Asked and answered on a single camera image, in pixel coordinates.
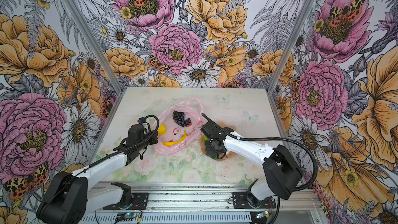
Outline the pink scalloped bowl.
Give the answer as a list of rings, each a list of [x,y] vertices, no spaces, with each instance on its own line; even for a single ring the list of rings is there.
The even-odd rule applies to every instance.
[[[236,131],[235,126],[227,127],[222,121],[218,121],[216,122],[216,124],[219,125],[222,129],[225,129],[229,133]],[[231,152],[229,150],[227,150],[225,153],[219,150],[215,150],[210,144],[207,145],[206,144],[207,142],[203,142],[203,136],[205,136],[205,134],[202,132],[199,138],[199,144],[201,146],[201,151],[204,155],[207,155],[208,157],[216,161],[226,161],[232,158],[236,158],[238,156],[237,153]]]

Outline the yellow lemon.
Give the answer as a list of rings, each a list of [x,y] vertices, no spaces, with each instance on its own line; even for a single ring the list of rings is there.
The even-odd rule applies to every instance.
[[[158,134],[159,135],[164,135],[167,132],[167,128],[165,124],[161,124],[160,127],[158,128]]]

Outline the yellow banana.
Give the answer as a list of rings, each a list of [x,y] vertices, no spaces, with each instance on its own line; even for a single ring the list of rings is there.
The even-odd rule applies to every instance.
[[[163,142],[163,145],[165,145],[165,146],[167,146],[167,147],[173,146],[173,145],[175,145],[175,144],[178,144],[178,143],[183,142],[183,141],[186,139],[187,136],[188,136],[188,135],[187,135],[187,132],[184,131],[184,132],[183,132],[183,136],[182,136],[181,139],[179,139],[179,140],[177,140],[177,141]]]

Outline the pink plastic bag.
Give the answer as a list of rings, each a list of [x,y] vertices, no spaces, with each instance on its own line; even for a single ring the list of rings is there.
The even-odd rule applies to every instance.
[[[201,113],[203,113],[203,110],[204,106],[198,98],[190,98],[167,108],[159,117],[160,125],[165,124],[167,132],[164,135],[158,135],[158,143],[154,146],[155,152],[160,155],[173,155],[196,140],[201,134],[200,128],[203,124]],[[192,121],[191,126],[178,126],[173,120],[173,111],[185,113],[185,117]],[[188,136],[183,142],[170,147],[163,145],[163,142],[181,139],[184,131],[187,132]]]

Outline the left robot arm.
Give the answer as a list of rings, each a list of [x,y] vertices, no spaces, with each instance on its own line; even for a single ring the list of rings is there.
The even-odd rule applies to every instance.
[[[130,186],[112,183],[98,190],[93,187],[136,158],[142,158],[145,149],[158,142],[157,136],[157,128],[134,124],[112,153],[75,172],[59,172],[51,181],[36,217],[46,224],[77,224],[87,214],[107,206],[130,207],[133,203]]]

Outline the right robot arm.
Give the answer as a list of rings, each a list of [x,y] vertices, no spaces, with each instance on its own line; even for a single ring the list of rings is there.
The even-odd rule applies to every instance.
[[[263,169],[265,179],[255,180],[246,191],[246,202],[258,208],[261,203],[273,196],[288,200],[303,177],[303,172],[287,147],[271,147],[253,140],[246,141],[233,129],[222,128],[204,113],[207,120],[201,131],[207,138],[206,154],[220,158],[227,153],[236,153]]]

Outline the black grape bunch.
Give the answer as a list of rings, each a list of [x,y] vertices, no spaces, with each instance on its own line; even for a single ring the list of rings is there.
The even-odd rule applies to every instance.
[[[173,111],[173,120],[180,127],[189,127],[192,124],[190,118],[185,117],[185,113]]]

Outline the left green circuit board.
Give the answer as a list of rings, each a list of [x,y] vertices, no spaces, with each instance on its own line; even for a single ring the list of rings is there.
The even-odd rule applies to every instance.
[[[115,222],[132,222],[137,218],[137,213],[119,213],[116,216]]]

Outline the green circuit board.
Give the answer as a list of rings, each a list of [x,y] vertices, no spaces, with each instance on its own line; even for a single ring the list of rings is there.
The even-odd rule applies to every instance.
[[[269,212],[267,210],[262,211],[256,215],[256,218],[269,218]]]
[[[119,213],[116,216],[115,222],[132,222],[137,218],[137,213]]]

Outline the right green circuit board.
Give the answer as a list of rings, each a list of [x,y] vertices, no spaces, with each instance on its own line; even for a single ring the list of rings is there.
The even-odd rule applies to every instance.
[[[267,210],[262,211],[256,215],[256,218],[269,218],[269,212]]]

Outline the aluminium front rail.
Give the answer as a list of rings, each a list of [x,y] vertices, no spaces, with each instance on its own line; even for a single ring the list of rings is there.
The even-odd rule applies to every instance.
[[[232,192],[245,192],[243,186],[133,187],[149,193],[146,210],[107,211],[87,214],[78,224],[326,224],[320,202],[312,190],[294,193],[278,201],[275,209],[234,209]],[[269,218],[256,218],[262,211]],[[119,213],[137,213],[132,222],[115,222]]]

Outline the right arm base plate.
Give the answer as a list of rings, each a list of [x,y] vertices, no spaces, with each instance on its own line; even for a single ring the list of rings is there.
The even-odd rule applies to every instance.
[[[234,209],[275,209],[276,202],[272,197],[258,200],[247,192],[232,192],[232,204]]]

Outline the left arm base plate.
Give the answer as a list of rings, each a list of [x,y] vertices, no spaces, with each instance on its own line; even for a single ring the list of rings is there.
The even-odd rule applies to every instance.
[[[117,204],[108,205],[103,208],[107,211],[116,210],[146,210],[148,204],[149,193],[146,192],[134,192],[131,193],[131,197],[127,201],[122,200]]]

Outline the left aluminium frame post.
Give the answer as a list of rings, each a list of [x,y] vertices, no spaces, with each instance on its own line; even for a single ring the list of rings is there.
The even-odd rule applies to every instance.
[[[84,36],[85,40],[87,41],[91,51],[94,53],[95,57],[98,59],[99,64],[101,65],[102,69],[104,70],[106,76],[108,77],[110,83],[114,87],[117,95],[123,94],[123,87],[119,83],[115,73],[113,72],[110,64],[108,63],[105,55],[99,46],[99,43],[94,37],[93,32],[89,28],[84,15],[80,11],[78,5],[76,4],[75,0],[61,0],[65,7],[68,9],[69,13],[71,14],[72,19],[79,27],[82,35]]]

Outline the aluminium frame post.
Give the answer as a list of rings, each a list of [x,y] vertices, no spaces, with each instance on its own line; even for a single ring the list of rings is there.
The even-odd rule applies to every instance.
[[[79,27],[82,35],[84,36],[85,40],[87,41],[91,51],[94,53],[95,57],[98,59],[99,64],[101,65],[102,69],[104,70],[106,76],[108,77],[110,83],[114,87],[117,95],[123,94],[123,87],[119,83],[115,73],[113,72],[110,64],[108,63],[105,55],[99,46],[99,43],[94,37],[93,32],[89,28],[84,15],[80,11],[78,5],[76,4],[75,0],[61,0],[65,7],[68,9],[69,13],[71,14],[72,19]]]
[[[276,65],[275,71],[271,77],[271,80],[267,87],[267,93],[270,94],[276,83],[279,81],[279,78],[283,72],[284,66],[287,64],[289,60],[289,56],[291,54],[291,50],[295,44],[296,39],[298,38],[301,28],[303,27],[305,20],[309,16],[309,13],[316,3],[317,0],[305,0],[302,9],[300,10],[296,22],[294,23],[293,29],[290,32],[289,38],[287,40],[286,45],[283,48],[283,52],[280,56],[279,63]]]

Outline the right aluminium frame post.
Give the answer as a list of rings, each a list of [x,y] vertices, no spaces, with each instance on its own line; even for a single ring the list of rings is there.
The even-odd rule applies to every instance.
[[[316,3],[317,0],[305,0],[302,9],[300,10],[296,22],[294,23],[293,29],[290,32],[289,38],[287,40],[286,45],[283,48],[283,52],[280,56],[279,63],[276,65],[275,71],[271,77],[271,80],[267,87],[267,93],[270,94],[276,83],[279,81],[279,78],[283,72],[284,66],[287,64],[289,60],[289,56],[291,54],[291,50],[295,44],[296,39],[298,38],[301,28],[303,27],[305,20],[309,16],[309,13]]]

